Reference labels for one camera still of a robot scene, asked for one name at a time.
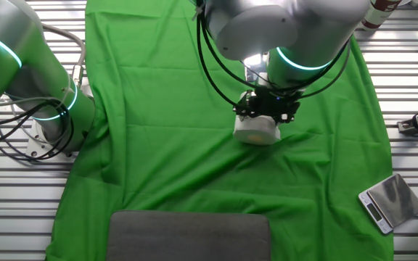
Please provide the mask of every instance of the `green screen fabric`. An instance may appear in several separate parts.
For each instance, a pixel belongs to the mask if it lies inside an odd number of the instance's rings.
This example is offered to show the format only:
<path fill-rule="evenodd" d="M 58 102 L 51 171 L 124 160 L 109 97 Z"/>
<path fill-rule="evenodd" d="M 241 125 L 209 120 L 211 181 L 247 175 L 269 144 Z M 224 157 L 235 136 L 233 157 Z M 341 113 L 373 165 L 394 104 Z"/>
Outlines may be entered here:
<path fill-rule="evenodd" d="M 392 260 L 358 194 L 392 174 L 390 143 L 356 41 L 339 81 L 304 99 L 273 146 L 232 137 L 211 88 L 188 0 L 89 0 L 86 66 L 96 118 L 67 180 L 47 260 L 104 260 L 118 210 L 253 213 L 271 225 L 272 260 Z M 205 56 L 231 99 L 245 87 Z M 333 79 L 343 57 L 308 89 Z M 225 61 L 238 75 L 239 62 Z"/>

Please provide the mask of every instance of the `metal rail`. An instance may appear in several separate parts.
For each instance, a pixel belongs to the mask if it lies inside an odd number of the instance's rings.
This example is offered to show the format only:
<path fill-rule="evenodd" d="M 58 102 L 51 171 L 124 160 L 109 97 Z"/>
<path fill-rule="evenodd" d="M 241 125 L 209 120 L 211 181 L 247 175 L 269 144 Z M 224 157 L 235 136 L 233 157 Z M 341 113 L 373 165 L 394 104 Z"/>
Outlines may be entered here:
<path fill-rule="evenodd" d="M 28 1 L 43 22 L 85 38 L 86 1 Z M 418 112 L 418 7 L 404 7 L 376 33 L 356 32 L 377 91 L 393 151 L 393 167 L 418 196 L 418 138 L 401 136 L 399 120 Z M 53 33 L 46 39 L 68 70 L 80 49 Z M 0 118 L 11 117 L 0 110 Z M 11 140 L 21 149 L 28 137 Z M 0 260 L 44 260 L 69 165 L 27 167 L 0 152 Z M 418 218 L 395 230 L 395 260 L 418 260 Z"/>

